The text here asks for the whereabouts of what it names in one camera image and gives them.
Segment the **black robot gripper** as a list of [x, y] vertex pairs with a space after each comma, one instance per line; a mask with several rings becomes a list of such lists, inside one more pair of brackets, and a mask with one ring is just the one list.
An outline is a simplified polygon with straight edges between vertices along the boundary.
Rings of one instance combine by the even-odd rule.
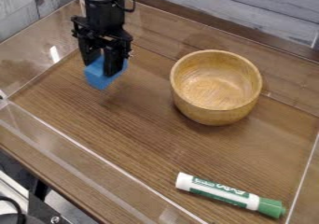
[[81, 0], [84, 15], [72, 16], [72, 35], [79, 40], [84, 65], [100, 57], [103, 49], [103, 74], [115, 76], [123, 69], [131, 51], [132, 35], [124, 29], [124, 13], [135, 8], [124, 7], [124, 0]]

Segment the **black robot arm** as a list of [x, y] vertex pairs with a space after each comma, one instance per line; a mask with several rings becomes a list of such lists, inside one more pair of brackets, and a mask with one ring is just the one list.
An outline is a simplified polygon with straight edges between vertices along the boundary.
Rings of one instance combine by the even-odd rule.
[[72, 36], [77, 39], [84, 65], [89, 66], [103, 56], [103, 75], [112, 77], [123, 69], [129, 57], [133, 36], [124, 30], [128, 8], [124, 0], [83, 0], [84, 15], [72, 16]]

